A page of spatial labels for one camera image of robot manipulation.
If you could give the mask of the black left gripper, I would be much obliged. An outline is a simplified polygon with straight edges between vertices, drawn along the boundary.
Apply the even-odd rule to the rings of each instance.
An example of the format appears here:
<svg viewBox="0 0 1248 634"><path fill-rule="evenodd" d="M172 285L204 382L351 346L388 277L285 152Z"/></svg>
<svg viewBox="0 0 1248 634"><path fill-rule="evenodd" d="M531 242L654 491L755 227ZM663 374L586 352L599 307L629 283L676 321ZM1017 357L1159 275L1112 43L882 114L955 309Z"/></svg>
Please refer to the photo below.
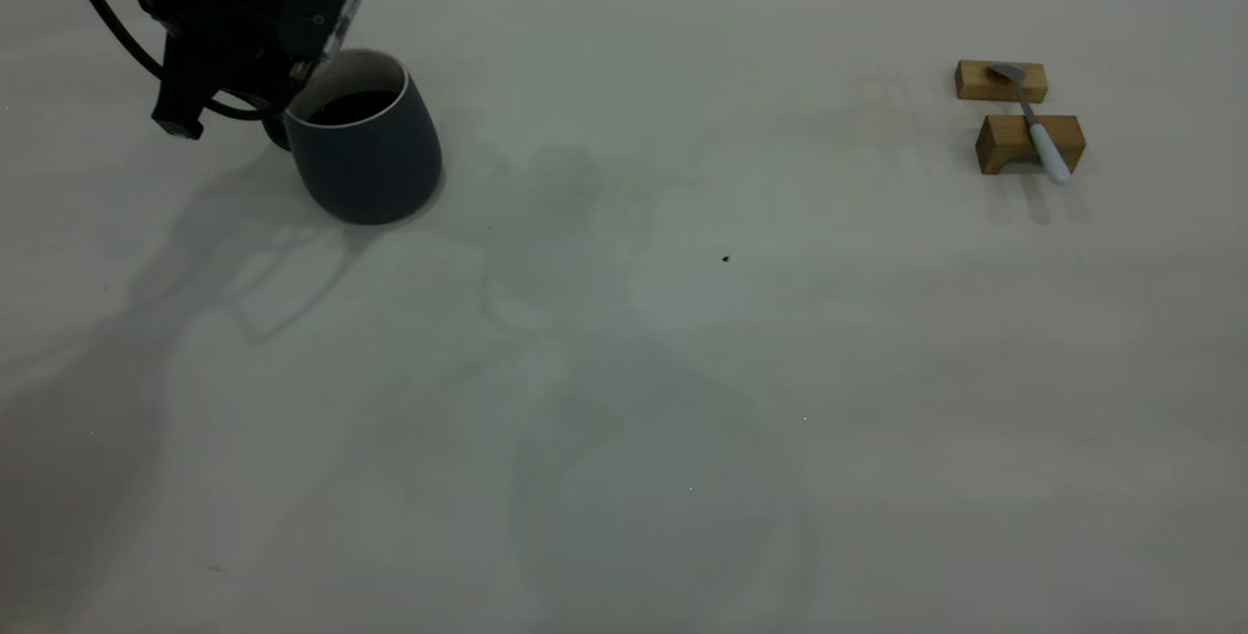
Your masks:
<svg viewBox="0 0 1248 634"><path fill-rule="evenodd" d="M107 0L89 0L126 52L158 80L151 117L168 135L200 139L202 114L262 124L285 139L281 115L329 65L362 0L137 0L165 30L154 57Z"/></svg>

